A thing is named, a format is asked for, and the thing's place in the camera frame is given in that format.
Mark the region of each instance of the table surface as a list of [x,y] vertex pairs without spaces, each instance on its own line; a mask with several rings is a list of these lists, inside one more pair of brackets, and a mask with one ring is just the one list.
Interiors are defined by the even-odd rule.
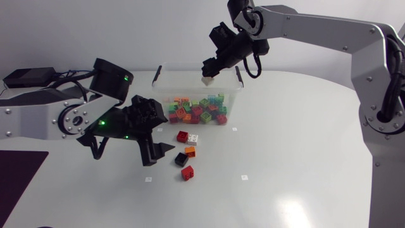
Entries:
[[[154,98],[155,72],[134,74],[128,98]],[[297,73],[243,78],[227,125],[154,129],[176,148],[151,167],[134,141],[110,140],[96,161],[76,141],[2,140],[49,151],[5,227],[367,227],[371,154],[356,93]],[[174,163],[180,130],[199,135],[187,182]]]

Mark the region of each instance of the clear plastic bin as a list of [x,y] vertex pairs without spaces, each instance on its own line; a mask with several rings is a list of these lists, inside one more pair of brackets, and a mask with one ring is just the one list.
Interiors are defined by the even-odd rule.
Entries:
[[243,88],[239,69],[236,66],[222,70],[206,86],[201,81],[201,67],[201,63],[159,66],[152,88],[170,123],[225,125],[228,122],[236,95]]

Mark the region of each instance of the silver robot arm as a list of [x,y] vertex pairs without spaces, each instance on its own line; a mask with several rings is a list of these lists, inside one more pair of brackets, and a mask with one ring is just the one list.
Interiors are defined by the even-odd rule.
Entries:
[[[210,38],[218,47],[217,58],[204,62],[205,77],[214,77],[222,68],[246,61],[251,53],[259,63],[258,56],[268,51],[263,41],[277,37],[352,55],[351,79],[361,103],[363,138],[373,156],[369,227],[405,227],[403,37],[389,25],[303,15],[286,6],[254,6],[252,1],[229,0],[228,8],[239,34],[229,32],[223,23],[213,29]],[[218,34],[226,35],[219,39]],[[244,36],[251,40],[240,41]],[[231,44],[224,47],[222,39],[229,39]]]

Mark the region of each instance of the black cable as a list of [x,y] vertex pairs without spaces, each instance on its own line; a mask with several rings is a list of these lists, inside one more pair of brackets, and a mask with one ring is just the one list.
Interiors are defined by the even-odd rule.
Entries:
[[3,91],[0,92],[0,96],[3,94],[4,91],[7,90],[6,83],[4,81],[3,81],[3,86],[4,86],[4,89],[3,89]]
[[94,76],[96,73],[97,73],[97,70],[93,70],[93,71],[91,71],[89,73],[85,73],[83,75],[79,75],[79,76],[76,76],[76,77],[68,77],[68,78],[60,79],[60,80],[57,80],[54,84],[48,86],[47,88],[56,89],[60,85],[63,85],[63,84],[68,83],[68,82],[88,79],[89,77]]
[[385,92],[384,100],[381,107],[380,121],[389,122],[394,116],[397,98],[401,93],[402,80],[404,78],[402,65],[404,64],[404,53],[395,40],[390,37],[387,42],[394,48],[392,55],[396,59],[394,72],[391,73],[391,81]]
[[84,87],[77,81],[73,81],[74,84],[76,84],[76,86],[79,87],[79,89],[82,91],[82,96],[85,102],[88,102],[87,100],[87,93],[86,90],[84,89]]
[[252,78],[252,79],[256,79],[261,75],[261,62],[260,62],[260,57],[256,54],[253,55],[254,57],[254,61],[256,62],[257,66],[258,66],[258,74],[257,75],[253,75],[251,73],[251,71],[249,70],[249,67],[247,66],[247,60],[246,58],[243,59],[243,65],[245,66],[246,72],[247,74]]

